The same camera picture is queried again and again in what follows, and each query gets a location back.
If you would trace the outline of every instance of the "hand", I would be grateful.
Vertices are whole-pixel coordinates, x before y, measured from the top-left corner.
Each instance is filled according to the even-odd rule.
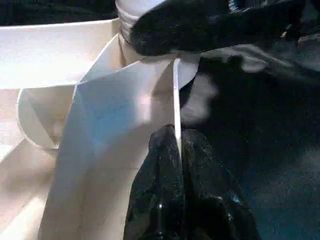
[[[281,38],[288,26],[299,25],[305,0],[260,2],[251,7],[240,0],[167,0],[135,23],[130,42],[145,56],[200,53]]]
[[[182,146],[183,164],[172,125],[151,136],[132,184],[123,239],[259,240],[237,182],[206,138],[185,130]]]

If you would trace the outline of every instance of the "black fabric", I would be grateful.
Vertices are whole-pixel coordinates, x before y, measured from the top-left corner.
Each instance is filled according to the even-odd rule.
[[[199,132],[153,133],[129,198],[124,240],[259,240],[237,181]]]
[[[313,6],[320,12],[320,1],[318,0],[311,0]]]
[[[172,125],[152,134],[129,198],[124,240],[185,239],[183,167]]]
[[[0,26],[58,24],[114,18],[117,18],[114,0],[0,2]]]
[[[181,137],[190,239],[260,240],[237,181],[206,137],[192,129]]]
[[[180,91],[181,125],[204,134],[239,182],[261,239],[320,239],[320,74],[238,63],[201,59]]]
[[[298,38],[305,0],[167,0],[133,26],[130,41],[145,56],[205,52],[238,44]]]

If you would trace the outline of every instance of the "white container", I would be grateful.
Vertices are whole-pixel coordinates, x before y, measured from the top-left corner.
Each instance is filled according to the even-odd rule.
[[[22,140],[16,120],[18,89],[0,89],[0,162]]]
[[[121,34],[116,34],[98,54],[96,61],[81,82],[104,78],[143,58],[133,50]],[[146,61],[161,62],[162,58],[151,57],[146,58]],[[184,55],[180,60],[180,71],[183,74],[179,83],[180,88],[196,74],[199,59],[198,55]],[[72,103],[74,86],[74,84],[56,85],[25,88],[20,91],[17,101],[17,119],[24,137],[32,144],[47,150],[59,148],[65,119]]]
[[[147,57],[104,74],[108,53],[102,52],[77,84],[39,240],[122,239],[150,135],[180,123],[180,60],[174,58]],[[180,124],[175,127],[179,143]]]
[[[1,159],[0,240],[36,239],[55,159],[25,139]]]
[[[118,30],[118,18],[0,27],[0,89],[77,83]]]

